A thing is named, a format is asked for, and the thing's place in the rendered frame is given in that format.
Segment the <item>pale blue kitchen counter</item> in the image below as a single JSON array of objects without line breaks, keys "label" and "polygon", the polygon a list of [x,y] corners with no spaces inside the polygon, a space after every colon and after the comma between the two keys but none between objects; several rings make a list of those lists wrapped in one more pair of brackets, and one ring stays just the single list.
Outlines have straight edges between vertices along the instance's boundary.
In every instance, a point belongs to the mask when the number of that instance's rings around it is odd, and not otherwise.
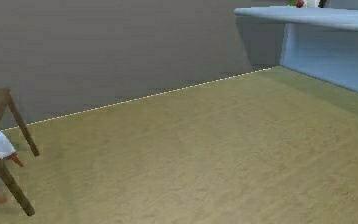
[{"label": "pale blue kitchen counter", "polygon": [[284,23],[281,66],[358,93],[358,10],[269,6],[234,14]]}]

